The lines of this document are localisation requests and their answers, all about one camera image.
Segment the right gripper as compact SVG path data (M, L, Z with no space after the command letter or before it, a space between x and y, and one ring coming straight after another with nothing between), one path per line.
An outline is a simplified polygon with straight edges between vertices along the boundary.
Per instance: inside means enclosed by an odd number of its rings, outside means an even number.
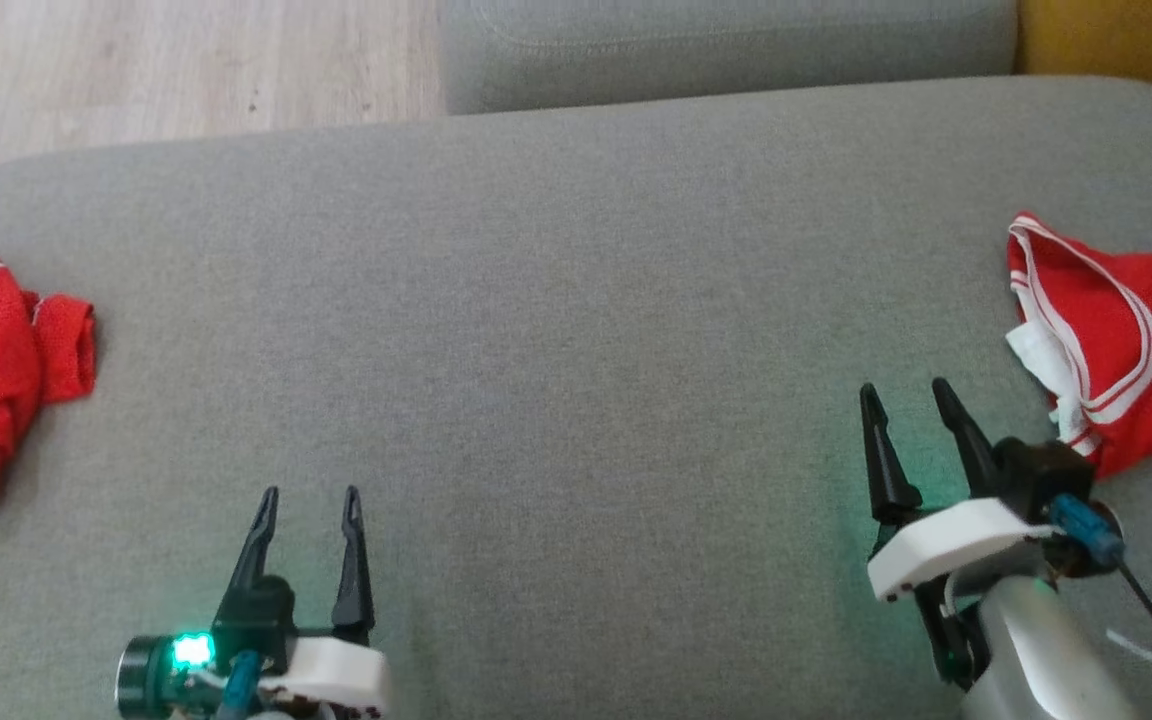
M879 601L914 598L937 674L968 691L987 669L990 651L978 612L954 609L957 592L986 593L1006 577L1007 553L1025 564L1021 548L1041 546L1052 535L1051 503L1060 495L1087 500L1096 469L1058 441L991 444L947 379L935 377L932 393L954 435L970 497L945 509L924 509L892 445L881 397L865 382L861 429L870 515L879 524L867 577Z

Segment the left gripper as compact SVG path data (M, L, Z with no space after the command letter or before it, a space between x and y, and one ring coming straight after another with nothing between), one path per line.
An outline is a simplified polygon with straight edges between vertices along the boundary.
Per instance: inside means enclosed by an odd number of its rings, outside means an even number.
M348 486L332 626L294 626L291 588L266 577L280 492L270 486L238 551L215 623L204 632L137 635L116 667L123 719L382 719L387 657L371 647L376 605L361 492Z

